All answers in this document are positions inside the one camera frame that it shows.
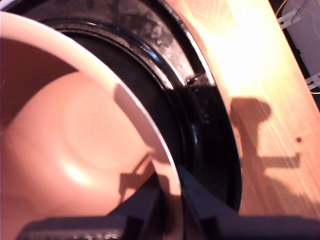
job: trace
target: wooden board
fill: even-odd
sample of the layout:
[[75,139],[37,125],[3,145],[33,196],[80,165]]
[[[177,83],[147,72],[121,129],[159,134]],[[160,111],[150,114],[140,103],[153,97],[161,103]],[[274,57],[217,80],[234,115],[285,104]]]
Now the wooden board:
[[242,215],[320,219],[320,114],[267,0],[168,0],[209,62],[241,157]]

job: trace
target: wood grain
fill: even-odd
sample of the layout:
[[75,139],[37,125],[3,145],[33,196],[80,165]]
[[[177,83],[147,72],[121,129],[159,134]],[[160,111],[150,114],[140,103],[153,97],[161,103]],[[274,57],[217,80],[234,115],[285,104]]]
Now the wood grain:
[[269,2],[168,2],[229,112],[243,172],[240,214],[320,219],[320,114]]

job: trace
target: screw hole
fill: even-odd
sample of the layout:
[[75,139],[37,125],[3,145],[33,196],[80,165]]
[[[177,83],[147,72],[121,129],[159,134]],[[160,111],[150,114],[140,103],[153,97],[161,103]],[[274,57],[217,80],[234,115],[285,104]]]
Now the screw hole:
[[295,140],[296,140],[296,142],[299,143],[299,144],[302,143],[302,138],[301,138],[300,136],[298,136]]

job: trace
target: white object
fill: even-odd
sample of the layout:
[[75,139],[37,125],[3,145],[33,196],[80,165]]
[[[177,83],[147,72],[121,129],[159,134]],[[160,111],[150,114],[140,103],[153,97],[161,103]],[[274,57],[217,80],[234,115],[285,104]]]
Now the white object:
[[300,17],[298,16],[293,22],[291,22],[292,18],[297,12],[297,9],[293,9],[291,12],[288,12],[287,14],[278,18],[278,23],[280,24],[281,29],[285,29],[300,20]]
[[309,90],[314,89],[316,87],[319,87],[320,86],[320,72],[307,78],[305,81],[307,84],[313,82],[312,84],[310,84],[308,86]]
[[[283,8],[282,15],[299,9],[305,0],[289,0]],[[295,47],[310,74],[320,72],[320,0],[311,0],[299,14],[300,20],[288,26]]]

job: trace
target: yellow cable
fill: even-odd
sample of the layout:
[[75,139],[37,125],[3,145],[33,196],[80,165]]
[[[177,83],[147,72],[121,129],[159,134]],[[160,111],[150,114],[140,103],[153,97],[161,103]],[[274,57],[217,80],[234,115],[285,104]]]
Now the yellow cable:
[[288,0],[284,0],[283,3],[280,5],[280,7],[278,8],[278,10],[276,11],[275,13],[275,17],[277,18],[278,17],[278,14],[280,12],[280,10],[284,7],[284,5],[286,4]]

